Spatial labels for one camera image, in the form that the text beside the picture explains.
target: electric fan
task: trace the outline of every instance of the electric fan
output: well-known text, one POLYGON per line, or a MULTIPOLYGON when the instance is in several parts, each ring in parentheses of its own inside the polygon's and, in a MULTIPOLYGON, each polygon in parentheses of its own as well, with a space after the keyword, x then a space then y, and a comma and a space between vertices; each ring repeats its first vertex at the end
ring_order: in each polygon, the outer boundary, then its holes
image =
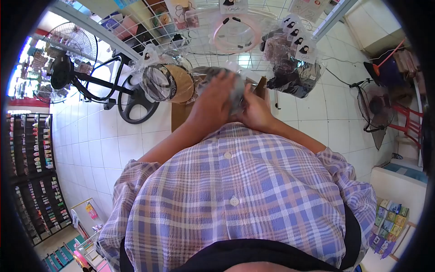
POLYGON ((118 86, 122 68, 128 61, 123 54, 118 54, 94 67, 98 55, 97 38, 88 31, 68 22, 54 28, 43 41, 46 42, 44 56, 49 60, 39 70, 40 84, 36 95, 40 100, 48 101, 50 97, 50 103, 58 103, 79 91, 87 102, 102 103, 105 110, 110 110, 116 105, 116 100, 111 96, 115 91, 119 91, 118 110, 121 117, 131 124, 145 122, 157 110, 159 103, 150 102, 139 84, 130 83, 131 77, 126 79, 122 86, 118 86), (116 71, 114 83, 92 76, 96 69, 115 61, 120 61, 121 64, 116 71), (109 88, 110 92, 104 97, 95 95, 88 90, 89 83, 109 88), (128 96, 125 109, 121 107, 122 94, 128 96), (135 105, 146 109, 145 116, 139 119, 130 118, 130 112, 135 105))
POLYGON ((78 89, 69 76, 74 73, 90 75, 98 55, 94 35, 74 23, 63 23, 47 34, 43 50, 33 55, 31 73, 38 86, 33 92, 45 103, 60 103, 73 96, 78 89))
POLYGON ((371 132, 376 148, 379 150, 388 125, 395 114, 391 106, 388 89, 378 86, 367 79, 350 86, 358 88, 358 106, 363 118, 367 121, 365 132, 371 132))

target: fan guard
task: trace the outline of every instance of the fan guard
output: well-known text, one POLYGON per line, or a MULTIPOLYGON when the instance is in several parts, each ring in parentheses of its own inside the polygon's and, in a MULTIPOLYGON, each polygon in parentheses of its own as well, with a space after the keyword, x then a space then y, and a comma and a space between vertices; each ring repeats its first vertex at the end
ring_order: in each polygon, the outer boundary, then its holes
POLYGON ((395 111, 391 107, 388 89, 373 81, 365 81, 358 88, 358 106, 363 118, 368 122, 366 132, 385 130, 393 121, 395 111))
POLYGON ((62 56, 67 56, 71 60, 70 69, 90 75, 97 61, 97 38, 76 24, 67 22, 50 31, 43 42, 44 50, 37 51, 32 62, 32 73, 38 76, 39 81, 39 88, 34 94, 44 103, 60 103, 75 95, 78 90, 70 84, 67 73, 58 71, 52 74, 53 65, 62 56))

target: card display rack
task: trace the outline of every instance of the card display rack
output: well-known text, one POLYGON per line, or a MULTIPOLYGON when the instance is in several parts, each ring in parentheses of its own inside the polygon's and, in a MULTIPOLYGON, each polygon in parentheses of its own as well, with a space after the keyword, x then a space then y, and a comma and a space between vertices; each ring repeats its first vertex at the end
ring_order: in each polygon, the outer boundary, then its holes
POLYGON ((71 224, 58 184, 51 114, 8 115, 10 183, 16 208, 34 245, 71 224))

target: white tiled floor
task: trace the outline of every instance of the white tiled floor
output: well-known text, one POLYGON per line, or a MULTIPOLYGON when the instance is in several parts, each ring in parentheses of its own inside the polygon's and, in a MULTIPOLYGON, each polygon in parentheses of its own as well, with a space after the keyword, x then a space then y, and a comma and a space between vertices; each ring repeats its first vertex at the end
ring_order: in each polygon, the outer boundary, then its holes
MULTIPOLYGON (((324 52, 324 58, 365 60, 341 22, 320 39, 318 47, 324 52)), ((325 62, 345 82, 354 83, 368 77, 362 64, 335 59, 325 62)), ((100 77, 107 77, 107 73, 101 72, 100 77)), ((91 88, 95 92, 107 91, 91 88)), ((355 167, 359 179, 369 180, 372 166, 391 156, 394 132, 388 131, 378 152, 371 134, 362 130, 365 121, 358 109, 357 91, 350 90, 328 71, 305 99, 278 95, 282 109, 272 107, 274 115, 342 153, 355 167)), ((271 104, 275 104, 272 91, 271 104)), ((125 122, 116 106, 109 111, 102 108, 98 103, 79 101, 76 94, 64 104, 51 105, 50 111, 54 115, 56 167, 67 205, 71 207, 93 197, 108 216, 112 210, 113 185, 128 160, 138 159, 171 133, 171 105, 161 103, 156 113, 139 125, 125 122)), ((138 110, 133 114, 140 116, 143 112, 138 110)))

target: red chair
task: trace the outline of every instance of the red chair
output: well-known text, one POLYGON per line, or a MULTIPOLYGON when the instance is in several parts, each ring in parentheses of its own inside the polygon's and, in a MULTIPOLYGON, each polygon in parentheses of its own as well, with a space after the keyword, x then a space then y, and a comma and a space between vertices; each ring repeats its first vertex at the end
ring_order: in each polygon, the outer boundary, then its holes
POLYGON ((413 113, 413 114, 417 115, 420 119, 420 117, 423 117, 423 113, 413 111, 412 109, 410 109, 408 107, 403 107, 402 105, 397 104, 397 103, 395 103, 392 107, 396 112, 401 113, 406 117, 406 123, 405 123, 404 127, 401 127, 401 126, 398 126, 395 124, 389 124, 388 126, 394 128, 394 129, 403 131, 405 136, 407 136, 408 138, 413 140, 415 142, 415 144, 417 145, 417 147, 420 149, 422 147, 420 144, 420 137, 422 136, 422 125, 420 124, 420 122, 416 122, 414 120, 411 120, 410 114, 413 113), (409 130, 412 130, 413 132, 415 132, 418 136, 418 139, 415 139, 414 137, 410 136, 408 134, 409 130))

